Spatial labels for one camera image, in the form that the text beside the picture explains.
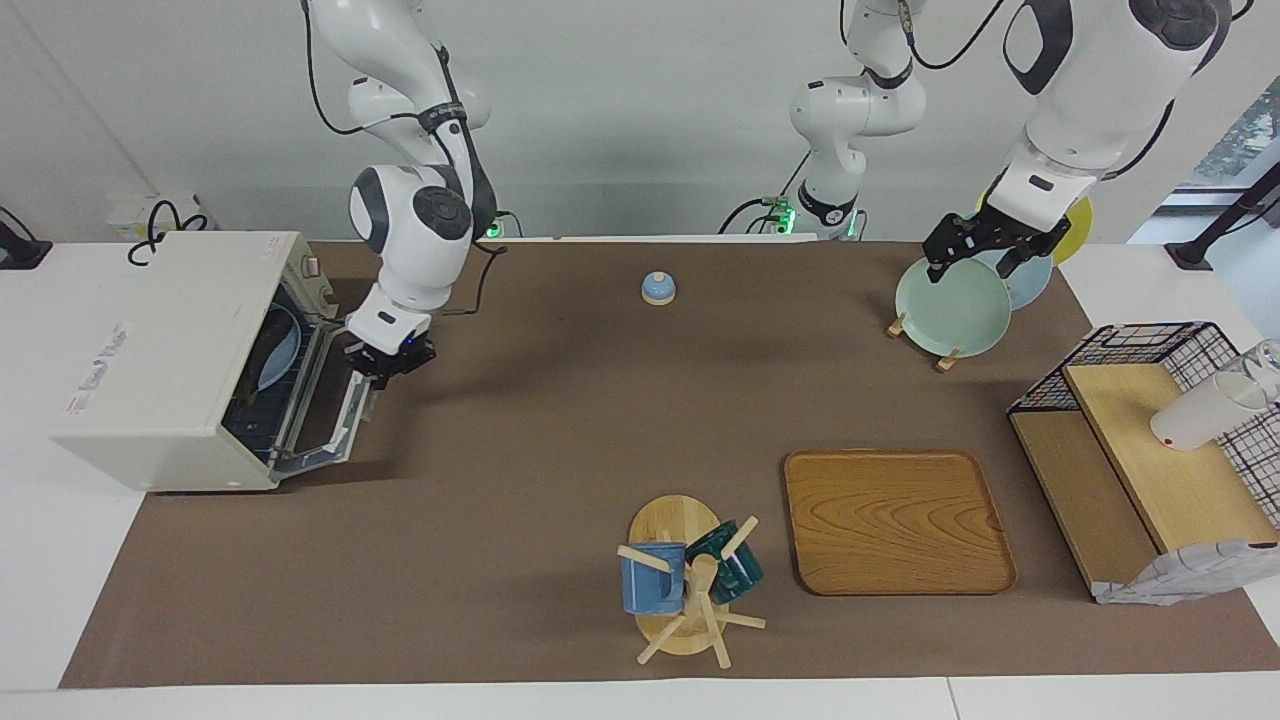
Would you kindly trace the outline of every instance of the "yellow plate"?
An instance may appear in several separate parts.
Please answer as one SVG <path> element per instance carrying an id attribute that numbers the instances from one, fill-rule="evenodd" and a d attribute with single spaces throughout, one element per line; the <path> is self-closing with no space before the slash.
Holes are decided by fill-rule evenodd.
<path id="1" fill-rule="evenodd" d="M 987 193 L 983 192 L 974 210 L 982 210 L 982 204 L 986 200 Z M 1066 211 L 1066 218 L 1071 220 L 1071 229 L 1066 231 L 1066 234 L 1059 241 L 1057 247 L 1053 249 L 1055 265 L 1061 265 L 1070 260 L 1071 255 L 1075 255 L 1084 247 L 1084 241 L 1089 240 L 1089 232 L 1093 231 L 1093 201 L 1087 196 L 1076 200 L 1075 205 L 1071 205 L 1071 209 Z"/>

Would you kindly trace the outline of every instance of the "white robotic arm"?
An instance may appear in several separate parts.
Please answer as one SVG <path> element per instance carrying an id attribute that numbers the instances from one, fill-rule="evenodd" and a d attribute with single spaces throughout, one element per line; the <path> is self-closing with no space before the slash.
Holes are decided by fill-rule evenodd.
<path id="1" fill-rule="evenodd" d="M 422 0 L 310 0 L 310 12 L 333 50 L 369 76 L 352 83 L 352 114 L 412 163 L 365 168 L 351 190 L 352 224 L 383 268 L 347 318 L 362 341 L 348 359 L 385 386 L 434 357 L 428 328 L 471 242 L 493 223 L 497 200 Z M 471 97 L 483 124 L 488 109 Z"/>
<path id="2" fill-rule="evenodd" d="M 979 211 L 946 215 L 925 240 L 934 282 L 986 250 L 1007 250 L 997 268 L 1004 277 L 1050 255 L 1070 229 L 1068 209 L 1147 135 L 1231 22 L 1229 0 L 1110 1 L 1112 12 L 1092 19 L 1070 0 L 1027 0 L 1014 17 L 1005 56 L 1038 96 L 1036 111 Z M 1039 53 L 1011 56 L 1018 37 Z"/>
<path id="3" fill-rule="evenodd" d="M 924 4 L 906 3 L 916 14 Z M 863 74 L 810 82 L 791 101 L 791 124 L 809 141 L 810 155 L 787 202 L 796 209 L 796 231 L 828 238 L 847 232 L 867 172 L 867 156 L 851 146 L 854 138 L 914 129 L 925 106 L 897 0 L 859 0 L 846 37 Z"/>

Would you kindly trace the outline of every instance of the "white cloth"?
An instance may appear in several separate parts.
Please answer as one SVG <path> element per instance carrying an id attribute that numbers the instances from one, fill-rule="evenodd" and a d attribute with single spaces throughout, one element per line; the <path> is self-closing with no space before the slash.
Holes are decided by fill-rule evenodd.
<path id="1" fill-rule="evenodd" d="M 1280 575 L 1280 548 L 1254 547 L 1244 539 L 1197 543 L 1157 557 L 1129 583 L 1093 583 L 1100 603 L 1169 606 L 1233 591 Z"/>

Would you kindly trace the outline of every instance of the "wooden board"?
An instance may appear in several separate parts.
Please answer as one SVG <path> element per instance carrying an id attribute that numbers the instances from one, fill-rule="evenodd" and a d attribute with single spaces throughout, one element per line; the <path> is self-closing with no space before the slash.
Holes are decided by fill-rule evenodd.
<path id="1" fill-rule="evenodd" d="M 817 594 L 995 594 L 1016 573 L 978 461 L 954 451 L 796 452 L 800 580 Z"/>
<path id="2" fill-rule="evenodd" d="M 1183 452 L 1151 433 L 1151 418 L 1181 395 L 1162 365 L 1079 365 L 1066 368 L 1066 380 L 1161 552 L 1231 538 L 1276 541 L 1222 448 Z"/>
<path id="3" fill-rule="evenodd" d="M 1084 413 L 1010 418 L 1087 585 L 1130 583 L 1160 556 Z"/>
<path id="4" fill-rule="evenodd" d="M 636 512 L 631 520 L 627 542 L 682 542 L 689 544 L 714 530 L 719 518 L 701 501 L 687 495 L 664 495 L 654 498 Z M 671 623 L 671 615 L 636 615 L 636 626 L 644 639 L 653 642 Z M 721 632 L 726 624 L 719 623 Z M 662 651 L 669 655 L 698 655 L 712 647 L 712 634 L 707 624 L 689 620 L 676 629 Z"/>

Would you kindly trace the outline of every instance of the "dark green mug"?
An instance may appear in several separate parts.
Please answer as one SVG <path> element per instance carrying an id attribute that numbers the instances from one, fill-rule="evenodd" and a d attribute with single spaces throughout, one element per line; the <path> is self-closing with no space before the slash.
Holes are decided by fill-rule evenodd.
<path id="1" fill-rule="evenodd" d="M 742 597 L 764 579 L 764 570 L 745 542 L 737 546 L 737 552 L 728 556 L 728 560 L 721 559 L 721 551 L 735 534 L 737 534 L 737 521 L 726 520 L 685 550 L 686 562 L 692 562 L 699 555 L 710 555 L 716 559 L 716 582 L 712 583 L 710 591 L 712 602 L 716 605 L 726 605 Z"/>

